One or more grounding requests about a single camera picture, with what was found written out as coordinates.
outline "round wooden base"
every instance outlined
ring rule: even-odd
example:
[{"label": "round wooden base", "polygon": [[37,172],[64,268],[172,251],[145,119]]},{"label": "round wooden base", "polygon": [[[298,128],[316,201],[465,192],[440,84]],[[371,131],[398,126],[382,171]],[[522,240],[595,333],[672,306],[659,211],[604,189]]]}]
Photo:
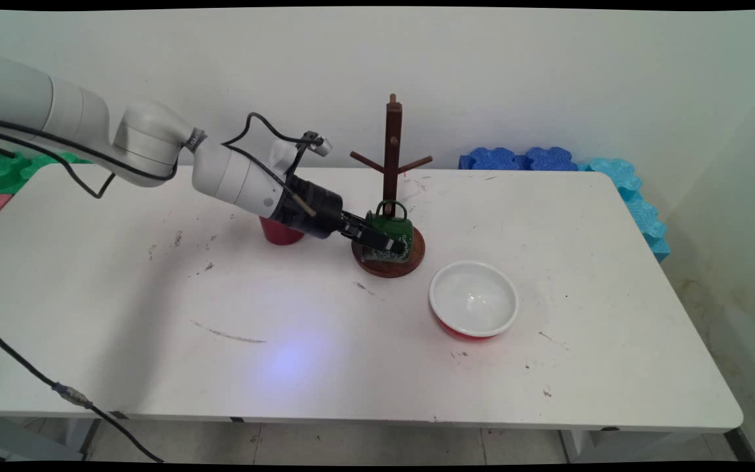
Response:
[{"label": "round wooden base", "polygon": [[410,259],[406,262],[383,262],[381,260],[363,260],[364,248],[360,245],[351,242],[351,252],[354,254],[354,260],[363,268],[363,271],[368,272],[384,279],[393,279],[407,275],[408,273],[415,271],[416,267],[421,264],[421,261],[425,257],[425,239],[419,232],[419,228],[413,227],[413,250],[410,252]]}]

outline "table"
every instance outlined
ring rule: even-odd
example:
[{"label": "table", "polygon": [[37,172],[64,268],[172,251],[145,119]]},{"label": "table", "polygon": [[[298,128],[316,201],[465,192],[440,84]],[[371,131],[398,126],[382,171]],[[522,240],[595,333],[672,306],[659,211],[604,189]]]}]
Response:
[{"label": "table", "polygon": [[[107,174],[75,169],[94,186]],[[370,169],[298,174],[356,214],[381,197]],[[338,234],[269,244],[257,216],[195,191],[189,167],[102,200],[45,167],[0,213],[0,336],[127,418],[558,429],[574,461],[742,423],[604,174],[419,169],[398,196],[427,252],[381,279]],[[515,284],[505,334],[465,342],[437,325],[429,281],[454,260]],[[4,415],[92,418],[0,350]]]}]

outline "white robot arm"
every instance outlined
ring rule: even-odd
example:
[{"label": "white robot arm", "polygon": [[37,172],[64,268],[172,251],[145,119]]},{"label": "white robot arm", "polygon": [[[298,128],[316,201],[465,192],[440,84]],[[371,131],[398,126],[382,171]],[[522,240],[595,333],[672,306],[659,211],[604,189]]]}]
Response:
[{"label": "white robot arm", "polygon": [[197,191],[317,238],[339,231],[366,247],[404,250],[401,242],[344,212],[338,194],[294,174],[306,150],[323,156],[330,152],[326,138],[315,132],[306,132],[299,140],[286,138],[255,113],[248,117],[247,127],[253,116],[279,137],[266,162],[230,146],[235,140],[219,144],[170,108],[150,101],[128,106],[110,144],[109,113],[103,99],[68,81],[0,58],[0,134],[34,144],[50,138],[57,144],[87,149],[91,155],[85,157],[91,161],[132,184],[149,187],[173,176],[180,150],[187,147],[194,153],[192,185]]}]

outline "floor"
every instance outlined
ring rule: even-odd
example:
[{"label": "floor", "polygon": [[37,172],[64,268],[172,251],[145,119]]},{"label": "floor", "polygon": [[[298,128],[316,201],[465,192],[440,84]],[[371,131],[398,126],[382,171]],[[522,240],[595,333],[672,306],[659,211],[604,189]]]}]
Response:
[{"label": "floor", "polygon": [[[24,424],[24,418],[12,419]],[[566,463],[556,431],[395,427],[366,424],[121,421],[168,462],[311,465]],[[57,418],[25,426],[62,442]],[[126,437],[100,422],[87,460],[147,462]],[[736,460],[722,434],[704,434],[654,460]]]}]

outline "wooden peg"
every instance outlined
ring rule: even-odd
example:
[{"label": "wooden peg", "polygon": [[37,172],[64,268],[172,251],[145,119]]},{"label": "wooden peg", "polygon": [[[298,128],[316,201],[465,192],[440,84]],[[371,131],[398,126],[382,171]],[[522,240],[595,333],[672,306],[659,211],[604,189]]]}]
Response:
[{"label": "wooden peg", "polygon": [[356,159],[357,161],[360,161],[363,164],[368,165],[372,169],[377,170],[378,172],[383,174],[383,165],[377,164],[377,162],[370,161],[369,159],[363,157],[362,155],[359,155],[359,153],[356,153],[354,151],[350,153],[350,156]]},{"label": "wooden peg", "polygon": [[426,158],[418,159],[416,162],[410,162],[410,164],[402,165],[401,167],[398,167],[398,174],[405,173],[408,170],[416,169],[416,167],[421,167],[422,165],[427,164],[428,162],[433,162],[432,155],[428,155]]}]

